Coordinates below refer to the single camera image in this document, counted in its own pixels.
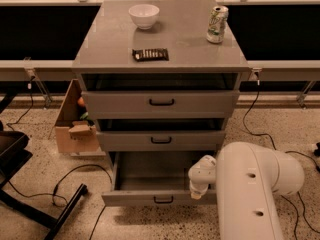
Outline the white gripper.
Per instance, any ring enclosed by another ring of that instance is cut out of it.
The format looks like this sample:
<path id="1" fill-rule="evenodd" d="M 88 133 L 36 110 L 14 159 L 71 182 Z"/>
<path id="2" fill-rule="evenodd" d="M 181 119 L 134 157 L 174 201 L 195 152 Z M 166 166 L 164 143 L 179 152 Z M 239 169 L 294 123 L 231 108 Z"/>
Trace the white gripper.
<path id="1" fill-rule="evenodd" d="M 188 171 L 189 189 L 192 199 L 200 200 L 210 184 L 216 182 L 216 164 L 213 156 L 205 155 Z"/>

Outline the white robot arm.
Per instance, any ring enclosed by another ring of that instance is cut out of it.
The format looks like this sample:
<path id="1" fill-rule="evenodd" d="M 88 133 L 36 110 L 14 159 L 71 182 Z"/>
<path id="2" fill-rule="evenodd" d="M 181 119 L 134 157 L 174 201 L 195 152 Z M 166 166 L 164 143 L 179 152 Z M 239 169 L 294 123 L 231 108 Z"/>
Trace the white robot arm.
<path id="1" fill-rule="evenodd" d="M 203 156 L 188 176 L 193 199 L 216 186 L 221 240 L 284 240 L 274 196 L 295 194 L 304 184 L 297 159 L 247 142 Z"/>

